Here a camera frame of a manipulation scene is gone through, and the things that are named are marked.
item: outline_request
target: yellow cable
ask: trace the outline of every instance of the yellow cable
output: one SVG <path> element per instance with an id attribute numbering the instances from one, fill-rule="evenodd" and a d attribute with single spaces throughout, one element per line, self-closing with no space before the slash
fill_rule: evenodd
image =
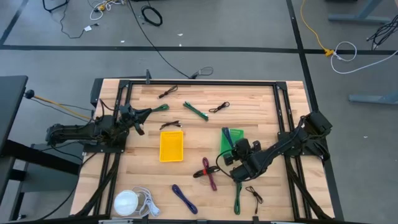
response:
<path id="1" fill-rule="evenodd" d="M 47 102 L 47 103 L 51 103 L 51 104 L 57 105 L 57 106 L 61 107 L 62 109 L 67 110 L 67 111 L 73 113 L 73 114 L 76 115 L 76 116 L 79 116 L 79 117 L 82 117 L 82 118 L 85 118 L 85 119 L 90 119 L 89 117 L 84 116 L 84 115 L 81 115 L 80 113 L 74 112 L 73 110 L 71 110 L 71 109 L 69 109 L 69 108 L 66 108 L 66 107 L 62 106 L 61 104 L 59 104 L 59 103 L 57 103 L 57 102 L 54 102 L 54 101 L 51 101 L 51 100 L 47 100 L 47 99 L 42 98 L 42 97 L 39 97 L 39 96 L 33 96 L 33 97 L 36 98 L 36 99 L 38 99 L 38 100 L 41 100 L 41 101 L 44 101 L 44 102 Z"/>
<path id="2" fill-rule="evenodd" d="M 318 34 L 307 24 L 307 22 L 305 22 L 305 19 L 304 19 L 304 16 L 303 16 L 303 7 L 304 7 L 304 4 L 305 4 L 305 0 L 303 0 L 303 3 L 301 4 L 301 8 L 300 8 L 301 19 L 303 20 L 305 26 L 307 26 L 307 28 L 315 34 L 315 37 L 317 37 L 319 46 L 321 46 L 321 48 L 325 51 L 325 55 L 326 55 L 326 56 L 332 55 L 333 52 L 334 52 L 334 50 L 330 50 L 330 49 L 327 49 L 326 47 L 324 47 L 324 46 L 322 45 L 321 41 L 319 40 Z"/>

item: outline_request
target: green cable tie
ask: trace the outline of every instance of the green cable tie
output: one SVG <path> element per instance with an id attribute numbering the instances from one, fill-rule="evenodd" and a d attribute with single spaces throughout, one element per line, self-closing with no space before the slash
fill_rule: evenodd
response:
<path id="1" fill-rule="evenodd" d="M 192 110 L 194 113 L 196 113 L 197 115 L 199 115 L 199 116 L 200 116 L 201 118 L 203 118 L 205 121 L 208 121 L 208 120 L 209 120 L 209 117 L 207 116 L 207 114 L 198 111 L 198 110 L 195 109 L 190 103 L 185 102 L 183 105 L 184 105 L 184 107 L 186 107 L 186 108 Z"/>
<path id="2" fill-rule="evenodd" d="M 240 195 L 242 190 L 242 182 L 236 183 L 236 198 L 235 198 L 235 205 L 234 205 L 234 212 L 236 215 L 241 214 L 241 202 L 240 202 Z"/>
<path id="3" fill-rule="evenodd" d="M 160 105 L 158 108 L 152 109 L 152 112 L 156 111 L 165 111 L 168 110 L 170 107 L 167 104 Z"/>

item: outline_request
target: white cable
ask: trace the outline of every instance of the white cable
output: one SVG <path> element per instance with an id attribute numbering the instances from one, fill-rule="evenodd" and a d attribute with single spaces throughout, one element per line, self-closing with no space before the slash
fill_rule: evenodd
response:
<path id="1" fill-rule="evenodd" d="M 102 4 L 105 4 L 106 10 L 107 10 L 107 11 L 110 11 L 113 4 L 121 4 L 121 3 L 120 3 L 120 2 L 116 2 L 116 1 L 109 1 L 109 2 L 108 2 L 107 0 L 105 0 L 105 1 L 103 1 L 103 2 L 101 2 L 101 3 L 98 3 L 97 5 L 94 6 L 93 10 L 91 10 L 90 19 L 91 19 L 92 21 L 97 21 L 98 19 L 101 19 L 102 16 L 104 15 L 104 12 L 103 12 L 102 10 L 97 9 L 97 7 L 98 7 L 99 5 L 102 5 Z M 98 12 L 100 12 L 101 15 L 100 15 L 98 18 L 94 18 L 94 19 L 93 19 L 93 13 L 94 13 L 95 10 L 98 10 Z"/>
<path id="2" fill-rule="evenodd" d="M 340 56 L 337 54 L 337 49 L 338 49 L 338 47 L 339 47 L 341 44 L 350 44 L 351 46 L 354 47 L 354 49 L 355 49 L 355 54 L 354 54 L 354 57 L 353 57 L 353 58 L 351 58 L 351 59 L 344 59 L 344 58 L 340 57 Z M 331 56 L 331 58 L 330 58 L 330 65 L 331 65 L 331 68 L 332 68 L 335 72 L 337 72 L 337 73 L 339 73 L 339 74 L 343 74 L 343 75 L 344 75 L 344 74 L 350 74 L 350 73 L 353 73 L 353 72 L 357 72 L 357 71 L 359 71 L 359 70 L 362 70 L 362 69 L 364 69 L 364 68 L 368 68 L 368 67 L 370 67 L 370 66 L 377 65 L 378 63 L 381 63 L 381 62 L 383 62 L 383 61 L 385 61 L 385 60 L 388 60 L 388 59 L 392 58 L 396 53 L 398 53 L 398 50 L 395 51 L 392 55 L 386 57 L 385 59 L 382 59 L 382 60 L 380 60 L 380 61 L 378 61 L 378 62 L 374 62 L 374 63 L 369 64 L 369 65 L 365 65 L 365 66 L 363 66 L 363 67 L 361 67 L 361 68 L 357 68 L 357 69 L 352 70 L 352 71 L 349 71 L 349 72 L 339 72 L 339 71 L 337 71 L 337 70 L 335 69 L 335 67 L 333 66 L 333 57 L 334 57 L 334 56 L 336 56 L 338 60 L 342 60 L 342 61 L 345 61 L 345 62 L 350 62 L 350 61 L 352 61 L 352 60 L 355 59 L 355 57 L 356 57 L 356 52 L 357 52 L 357 50 L 356 50 L 356 47 L 355 47 L 355 45 L 354 45 L 353 43 L 348 42 L 348 41 L 340 42 L 340 43 L 336 46 L 336 50 L 335 50 L 335 52 L 333 53 L 333 55 Z"/>
<path id="3" fill-rule="evenodd" d="M 123 217 L 122 219 L 125 219 L 125 218 L 142 218 L 142 217 L 148 215 L 149 213 L 153 217 L 157 217 L 160 214 L 160 209 L 158 207 L 156 207 L 155 202 L 154 202 L 154 198 L 152 197 L 152 195 L 150 194 L 150 191 L 148 189 L 146 189 L 145 187 L 133 187 L 132 191 L 135 192 L 135 193 L 141 193 L 142 195 L 145 196 L 144 204 L 142 205 L 142 207 L 140 208 L 139 211 L 135 211 L 135 212 L 138 212 L 137 216 L 135 216 L 135 217 Z"/>

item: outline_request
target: wooden table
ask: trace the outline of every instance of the wooden table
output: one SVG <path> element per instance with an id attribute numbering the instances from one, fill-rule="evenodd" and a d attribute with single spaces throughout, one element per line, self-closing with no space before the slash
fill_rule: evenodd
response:
<path id="1" fill-rule="evenodd" d="M 100 98 L 108 105 L 114 105 L 118 79 L 105 79 Z M 131 131 L 127 139 L 126 151 L 121 156 L 116 182 L 116 196 L 120 191 L 134 186 L 148 188 L 160 208 L 160 219 L 205 219 L 205 220 L 252 220 L 256 201 L 244 188 L 253 186 L 263 197 L 259 205 L 260 220 L 293 220 L 287 174 L 283 157 L 274 159 L 267 172 L 255 180 L 244 182 L 241 191 L 241 214 L 235 215 L 235 183 L 221 172 L 214 178 L 218 191 L 212 191 L 208 177 L 194 179 L 192 174 L 203 168 L 202 158 L 207 157 L 210 165 L 220 153 L 221 128 L 244 130 L 249 142 L 259 140 L 263 149 L 277 141 L 279 131 L 275 99 L 271 87 L 267 86 L 218 86 L 218 85 L 179 85 L 178 90 L 162 99 L 157 96 L 171 85 L 134 85 L 131 105 L 136 109 L 155 108 L 167 103 L 168 111 L 152 113 L 144 125 L 145 135 Z M 287 82 L 290 105 L 295 125 L 301 115 L 309 113 L 307 97 L 302 82 Z M 189 101 L 195 108 L 207 112 L 224 101 L 231 106 L 216 114 L 209 113 L 206 122 L 192 111 L 183 107 Z M 101 116 L 98 104 L 96 115 Z M 161 124 L 180 120 L 184 132 L 184 158 L 182 162 L 159 162 L 159 128 Z M 103 154 L 98 154 L 87 162 L 80 173 L 79 183 L 73 200 L 71 214 L 79 211 L 98 186 Z M 328 186 L 322 162 L 315 156 L 302 156 L 303 170 L 308 191 L 319 206 L 333 217 Z M 171 185 L 177 184 L 185 196 L 197 206 L 194 215 L 172 192 Z M 303 217 L 303 203 L 297 190 L 300 214 Z M 100 213 L 104 213 L 107 190 L 104 191 Z"/>

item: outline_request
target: floor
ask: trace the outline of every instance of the floor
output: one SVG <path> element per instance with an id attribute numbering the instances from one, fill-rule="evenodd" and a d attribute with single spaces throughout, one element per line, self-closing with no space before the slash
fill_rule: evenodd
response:
<path id="1" fill-rule="evenodd" d="M 60 2 L 63 0 L 46 1 L 47 7 Z M 297 33 L 295 36 L 287 2 L 293 5 L 304 52 L 308 54 L 300 55 L 302 51 L 297 50 Z M 308 96 L 313 100 L 315 91 L 319 109 L 334 126 L 327 141 L 345 220 L 394 223 L 398 206 L 398 198 L 393 196 L 398 188 L 394 138 L 398 131 L 398 108 L 350 103 L 348 95 L 383 95 L 397 90 L 398 56 L 353 74 L 335 73 L 330 58 L 322 54 L 315 36 L 300 18 L 301 3 L 302 0 L 151 1 L 164 23 L 160 27 L 144 23 L 142 27 L 154 45 L 163 47 L 162 55 L 187 74 L 212 66 L 215 72 L 211 79 L 306 81 Z M 338 70 L 353 70 L 387 57 L 388 50 L 398 49 L 395 34 L 378 48 L 385 55 L 376 55 L 369 51 L 371 46 L 366 38 L 378 26 L 327 19 L 329 13 L 354 14 L 365 3 L 307 0 L 305 18 L 318 32 L 323 45 L 333 49 L 341 41 L 350 41 L 361 51 L 351 63 L 335 60 Z M 132 4 L 138 15 L 145 2 Z M 86 1 L 71 0 L 63 20 L 64 30 L 78 35 L 82 28 L 94 23 L 90 21 L 90 12 Z M 86 108 L 91 106 L 94 78 L 144 75 L 145 69 L 156 78 L 183 78 L 149 47 L 127 6 L 112 6 L 97 21 L 99 26 L 80 39 L 69 39 L 60 32 L 58 22 L 62 13 L 63 8 L 52 15 L 47 13 L 37 0 L 0 0 L 0 34 L 4 32 L 0 39 L 0 75 L 27 75 L 27 88 L 37 95 Z M 382 1 L 372 13 L 390 18 L 396 14 L 394 0 Z M 303 72 L 304 57 L 310 76 Z M 82 121 L 23 100 L 10 138 L 25 145 L 43 143 L 46 129 L 54 123 Z M 9 198 L 12 189 L 7 190 Z M 32 220 L 40 218 L 58 206 L 68 193 L 29 193 L 21 212 Z M 7 207 L 3 202 L 0 213 Z M 65 217 L 69 208 L 70 202 L 51 217 Z"/>

